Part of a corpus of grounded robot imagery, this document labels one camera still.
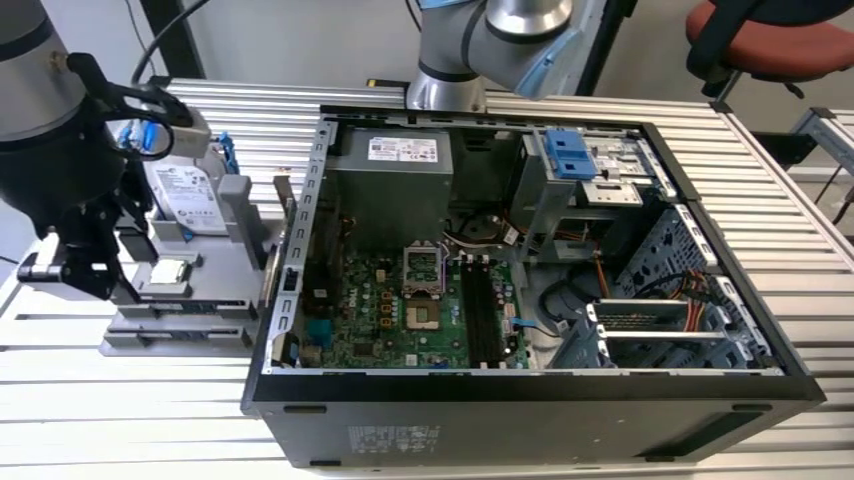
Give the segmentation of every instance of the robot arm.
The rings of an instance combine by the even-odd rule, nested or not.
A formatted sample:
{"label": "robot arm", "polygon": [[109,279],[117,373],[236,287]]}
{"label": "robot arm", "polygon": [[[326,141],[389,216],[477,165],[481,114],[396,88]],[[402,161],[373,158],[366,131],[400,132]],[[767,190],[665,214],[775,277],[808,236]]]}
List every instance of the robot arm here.
{"label": "robot arm", "polygon": [[[0,3],[0,88],[0,198],[26,214],[39,239],[58,237],[52,261],[35,264],[30,255],[18,278],[137,301],[113,231],[129,218],[124,233],[146,242],[150,198],[138,162],[168,155],[172,126],[192,123],[189,111],[160,89],[110,84],[90,55],[68,54],[38,0]],[[154,108],[130,107],[128,97]],[[158,153],[116,146],[105,122],[132,118],[164,126],[169,142]],[[154,257],[150,247],[144,260]]]}
{"label": "robot arm", "polygon": [[571,0],[421,0],[421,8],[408,108],[483,112],[481,77],[533,100],[556,90],[580,37]]}

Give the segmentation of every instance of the power supply label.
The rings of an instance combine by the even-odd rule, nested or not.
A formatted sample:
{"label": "power supply label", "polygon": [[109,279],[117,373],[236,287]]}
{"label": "power supply label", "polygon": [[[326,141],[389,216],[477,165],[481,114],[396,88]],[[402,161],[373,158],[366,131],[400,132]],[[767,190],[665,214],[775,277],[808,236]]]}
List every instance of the power supply label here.
{"label": "power supply label", "polygon": [[368,160],[438,163],[437,143],[425,138],[373,137]]}

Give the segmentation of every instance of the motherboard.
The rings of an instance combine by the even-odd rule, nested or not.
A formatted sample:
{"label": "motherboard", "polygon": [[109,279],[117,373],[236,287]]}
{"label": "motherboard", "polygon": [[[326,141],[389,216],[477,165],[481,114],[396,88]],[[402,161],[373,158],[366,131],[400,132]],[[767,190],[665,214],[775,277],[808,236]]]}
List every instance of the motherboard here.
{"label": "motherboard", "polygon": [[305,366],[527,368],[507,263],[448,258],[429,243],[345,255],[332,318],[310,318]]}

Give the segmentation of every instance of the open computer tower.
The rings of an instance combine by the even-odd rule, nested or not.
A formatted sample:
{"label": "open computer tower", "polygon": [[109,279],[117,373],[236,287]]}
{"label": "open computer tower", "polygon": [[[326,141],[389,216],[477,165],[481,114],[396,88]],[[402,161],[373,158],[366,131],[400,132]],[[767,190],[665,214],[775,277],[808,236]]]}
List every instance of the open computer tower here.
{"label": "open computer tower", "polygon": [[696,461],[823,394],[647,123],[322,107],[244,409],[305,466]]}

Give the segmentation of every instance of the metal slotted surface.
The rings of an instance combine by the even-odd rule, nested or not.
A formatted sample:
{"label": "metal slotted surface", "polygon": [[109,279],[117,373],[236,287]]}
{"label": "metal slotted surface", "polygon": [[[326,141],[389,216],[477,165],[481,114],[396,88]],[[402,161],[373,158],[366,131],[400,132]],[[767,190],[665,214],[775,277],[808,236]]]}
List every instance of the metal slotted surface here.
{"label": "metal slotted surface", "polygon": [[[276,215],[270,178],[301,179],[318,103],[400,106],[394,89],[174,81],[169,90],[234,138],[252,199]],[[489,94],[501,114],[652,122],[693,181],[828,401],[696,465],[332,470],[340,478],[795,480],[854,477],[854,275],[796,189],[732,119],[705,104]],[[248,360],[102,358],[113,309],[6,282],[0,292],[0,478],[314,477],[293,471],[238,400]],[[3,466],[21,465],[18,468]]]}

